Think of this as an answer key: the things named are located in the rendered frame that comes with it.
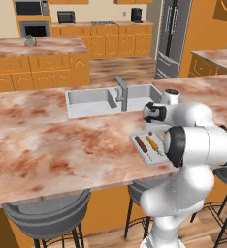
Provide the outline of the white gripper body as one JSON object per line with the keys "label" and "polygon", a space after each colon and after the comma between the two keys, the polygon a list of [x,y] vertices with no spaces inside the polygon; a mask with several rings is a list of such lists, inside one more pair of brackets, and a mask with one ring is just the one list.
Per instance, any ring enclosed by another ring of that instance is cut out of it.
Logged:
{"label": "white gripper body", "polygon": [[170,125],[166,125],[160,122],[153,122],[153,123],[145,123],[144,130],[147,132],[158,132],[158,131],[167,131],[171,128]]}

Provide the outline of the grey rectangular plate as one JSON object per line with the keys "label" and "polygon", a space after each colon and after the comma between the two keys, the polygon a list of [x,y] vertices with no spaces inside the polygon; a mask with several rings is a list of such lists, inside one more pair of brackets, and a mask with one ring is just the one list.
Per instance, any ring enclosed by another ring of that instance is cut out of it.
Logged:
{"label": "grey rectangular plate", "polygon": [[[156,167],[158,165],[161,165],[163,163],[167,163],[169,159],[165,155],[164,152],[164,145],[163,141],[165,138],[165,134],[167,131],[158,131],[158,132],[147,132],[145,130],[142,130],[140,132],[135,132],[130,135],[130,140],[132,141],[133,145],[135,146],[137,152],[139,153],[140,157],[143,159],[145,164],[149,167]],[[148,154],[151,157],[152,161],[148,158],[147,154],[142,151],[142,149],[139,147],[137,142],[135,141],[135,136],[139,136],[144,145],[147,148]],[[158,145],[159,151],[163,154],[163,156],[158,155],[150,146],[148,143],[146,136],[150,136],[153,141]]]}

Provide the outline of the yellow corn cob on skewer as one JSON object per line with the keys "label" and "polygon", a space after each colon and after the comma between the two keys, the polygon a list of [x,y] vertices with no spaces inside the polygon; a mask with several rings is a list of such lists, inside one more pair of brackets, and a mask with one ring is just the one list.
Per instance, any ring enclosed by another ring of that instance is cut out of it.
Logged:
{"label": "yellow corn cob on skewer", "polygon": [[153,141],[153,139],[150,136],[146,136],[146,139],[148,143],[150,144],[151,148],[160,156],[163,156],[163,154],[159,151],[158,145]]}

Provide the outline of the red sausage on skewer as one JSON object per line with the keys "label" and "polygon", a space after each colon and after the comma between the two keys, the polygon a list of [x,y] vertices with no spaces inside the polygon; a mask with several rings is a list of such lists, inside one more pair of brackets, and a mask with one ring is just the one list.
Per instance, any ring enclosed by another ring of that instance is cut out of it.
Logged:
{"label": "red sausage on skewer", "polygon": [[147,156],[148,156],[148,158],[152,161],[151,157],[150,157],[149,154],[148,154],[148,151],[147,151],[146,146],[144,145],[144,143],[142,142],[142,140],[140,139],[139,136],[135,136],[135,141],[137,142],[137,144],[139,145],[139,147],[142,149],[142,151],[143,151],[144,153],[146,153]]}

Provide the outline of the grey tap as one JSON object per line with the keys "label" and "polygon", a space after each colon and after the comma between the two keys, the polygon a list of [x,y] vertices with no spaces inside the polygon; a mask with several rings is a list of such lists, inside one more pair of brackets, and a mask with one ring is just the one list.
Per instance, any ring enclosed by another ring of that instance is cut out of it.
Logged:
{"label": "grey tap", "polygon": [[128,100],[128,86],[119,76],[115,76],[114,79],[120,86],[120,89],[116,89],[117,97],[115,98],[118,102],[121,102],[121,111],[127,111],[127,100]]}

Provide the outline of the grey sink basin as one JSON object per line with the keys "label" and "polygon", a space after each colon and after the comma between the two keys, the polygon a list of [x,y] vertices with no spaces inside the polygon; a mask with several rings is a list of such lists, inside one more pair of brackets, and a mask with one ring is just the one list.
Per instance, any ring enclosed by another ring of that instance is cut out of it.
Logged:
{"label": "grey sink basin", "polygon": [[[121,113],[117,87],[73,90],[65,92],[69,119]],[[159,103],[161,92],[152,84],[129,85],[127,111],[142,111],[148,102]]]}

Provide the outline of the orange side cupboard run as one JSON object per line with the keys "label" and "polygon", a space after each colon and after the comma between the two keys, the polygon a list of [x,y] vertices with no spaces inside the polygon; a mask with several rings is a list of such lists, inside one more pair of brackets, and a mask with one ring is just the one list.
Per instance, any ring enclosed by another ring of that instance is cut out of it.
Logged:
{"label": "orange side cupboard run", "polygon": [[189,77],[205,77],[214,75],[227,75],[227,69],[215,65],[205,58],[192,55]]}

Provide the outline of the grey steel fridge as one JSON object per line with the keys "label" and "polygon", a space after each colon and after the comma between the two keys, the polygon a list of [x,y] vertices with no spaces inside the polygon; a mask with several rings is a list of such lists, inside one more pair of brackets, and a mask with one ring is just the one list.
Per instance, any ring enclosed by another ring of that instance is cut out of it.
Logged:
{"label": "grey steel fridge", "polygon": [[164,0],[155,79],[177,78],[191,0]]}

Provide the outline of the black coffee machine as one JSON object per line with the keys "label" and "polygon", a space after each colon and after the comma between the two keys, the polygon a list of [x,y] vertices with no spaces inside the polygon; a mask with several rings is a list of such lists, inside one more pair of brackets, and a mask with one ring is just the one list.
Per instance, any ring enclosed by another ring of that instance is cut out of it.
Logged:
{"label": "black coffee machine", "polygon": [[131,9],[131,21],[135,23],[142,23],[142,9],[141,8]]}

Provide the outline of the grey hob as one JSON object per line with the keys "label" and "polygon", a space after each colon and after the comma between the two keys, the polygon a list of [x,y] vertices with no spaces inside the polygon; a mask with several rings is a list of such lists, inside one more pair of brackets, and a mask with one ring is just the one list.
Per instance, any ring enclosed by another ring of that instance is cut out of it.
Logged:
{"label": "grey hob", "polygon": [[90,24],[92,26],[106,26],[106,25],[117,25],[114,21],[91,21]]}

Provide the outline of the orange island cupboard run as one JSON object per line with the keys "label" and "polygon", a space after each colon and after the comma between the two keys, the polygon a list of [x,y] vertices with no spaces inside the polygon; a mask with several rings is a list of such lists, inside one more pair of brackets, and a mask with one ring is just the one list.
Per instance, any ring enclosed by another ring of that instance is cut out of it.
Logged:
{"label": "orange island cupboard run", "polygon": [[89,56],[60,54],[0,58],[0,92],[89,84]]}

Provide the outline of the black toaster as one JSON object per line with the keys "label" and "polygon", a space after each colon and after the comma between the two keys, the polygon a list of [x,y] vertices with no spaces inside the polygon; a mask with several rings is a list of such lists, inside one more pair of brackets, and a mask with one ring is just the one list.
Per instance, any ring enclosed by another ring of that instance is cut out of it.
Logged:
{"label": "black toaster", "polygon": [[74,11],[58,11],[57,18],[59,23],[75,23],[75,12]]}

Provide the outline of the green kettle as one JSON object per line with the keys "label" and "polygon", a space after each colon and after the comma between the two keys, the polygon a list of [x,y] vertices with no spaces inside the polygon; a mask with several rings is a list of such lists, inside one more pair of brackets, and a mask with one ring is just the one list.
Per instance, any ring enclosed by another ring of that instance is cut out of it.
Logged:
{"label": "green kettle", "polygon": [[24,44],[26,46],[35,46],[37,44],[37,40],[35,37],[31,35],[27,35],[24,40]]}

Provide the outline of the black built-in oven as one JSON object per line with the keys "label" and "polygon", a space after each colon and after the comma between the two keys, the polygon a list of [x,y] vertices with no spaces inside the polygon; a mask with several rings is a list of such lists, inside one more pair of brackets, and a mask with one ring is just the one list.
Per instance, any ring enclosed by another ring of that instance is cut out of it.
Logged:
{"label": "black built-in oven", "polygon": [[49,23],[47,21],[20,21],[20,34],[22,37],[49,37]]}

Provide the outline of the black microwave oven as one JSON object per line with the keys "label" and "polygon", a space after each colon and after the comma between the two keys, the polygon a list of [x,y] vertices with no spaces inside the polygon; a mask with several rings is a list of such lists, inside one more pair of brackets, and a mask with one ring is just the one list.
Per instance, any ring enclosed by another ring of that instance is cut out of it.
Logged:
{"label": "black microwave oven", "polygon": [[47,0],[14,0],[18,16],[47,16],[49,6]]}

